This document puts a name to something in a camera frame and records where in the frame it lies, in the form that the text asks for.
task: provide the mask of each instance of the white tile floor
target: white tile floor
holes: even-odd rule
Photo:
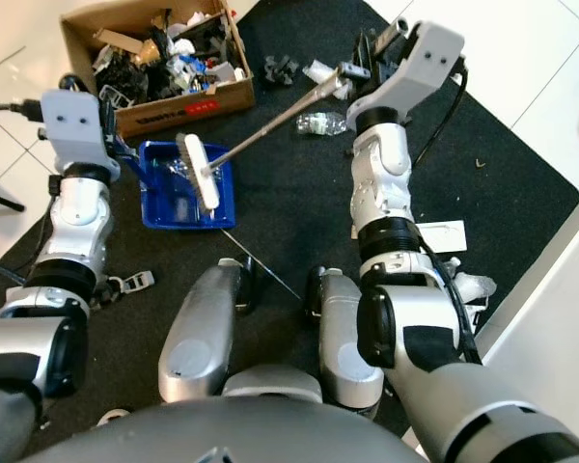
[[[12,30],[0,29],[0,101],[39,97],[69,69],[58,14],[95,0],[1,0]],[[579,0],[367,0],[385,19],[434,20],[465,37],[470,94],[579,189]],[[257,0],[231,0],[238,17]],[[23,214],[0,212],[0,257],[38,220],[53,151],[37,126],[0,114],[0,192]]]

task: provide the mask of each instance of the clear plastic bottle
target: clear plastic bottle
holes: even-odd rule
[[[301,114],[296,120],[296,130],[300,134],[338,135],[347,130],[345,118],[339,113]]]

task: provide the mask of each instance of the blue plastic container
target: blue plastic container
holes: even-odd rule
[[[228,150],[218,145],[204,145],[209,161]],[[144,142],[139,147],[139,167],[147,183],[142,188],[142,221],[150,229],[210,230],[235,226],[234,181],[232,165],[227,162],[218,169],[216,185],[221,202],[210,217],[200,211],[191,183],[172,173],[166,163],[179,159],[178,146],[173,142]]]

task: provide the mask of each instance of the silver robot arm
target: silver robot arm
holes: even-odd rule
[[[443,280],[413,223],[400,124],[443,84],[462,46],[454,32],[417,26],[392,77],[347,112],[358,133],[351,199],[363,262],[358,350],[384,369],[430,461],[579,461],[579,440],[565,426],[477,365],[478,357],[468,359],[475,346],[464,345],[454,284]],[[461,352],[476,363],[460,361]]]
[[[51,91],[41,109],[62,179],[53,234],[0,309],[0,462],[23,452],[49,400],[83,382],[89,303],[104,278],[112,229],[109,184],[120,174],[94,96]]]

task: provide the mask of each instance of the cleaning brush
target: cleaning brush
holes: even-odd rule
[[[180,153],[180,159],[186,164],[186,175],[193,185],[200,209],[210,214],[220,204],[219,189],[216,187],[214,175],[207,174],[205,168],[208,165],[206,149],[200,141],[200,137],[190,133],[179,133],[176,144]]]
[[[260,140],[260,138],[270,133],[289,118],[304,111],[315,102],[332,95],[345,84],[346,80],[340,76],[340,71],[335,69],[335,72],[328,79],[296,101],[290,109],[281,113],[242,143],[236,145],[210,163],[208,163],[206,149],[197,135],[179,134],[176,138],[176,143],[178,144],[180,157],[186,164],[189,181],[197,193],[200,209],[210,213],[219,206],[219,190],[216,187],[213,174],[216,169],[245,148],[251,146],[254,142]]]

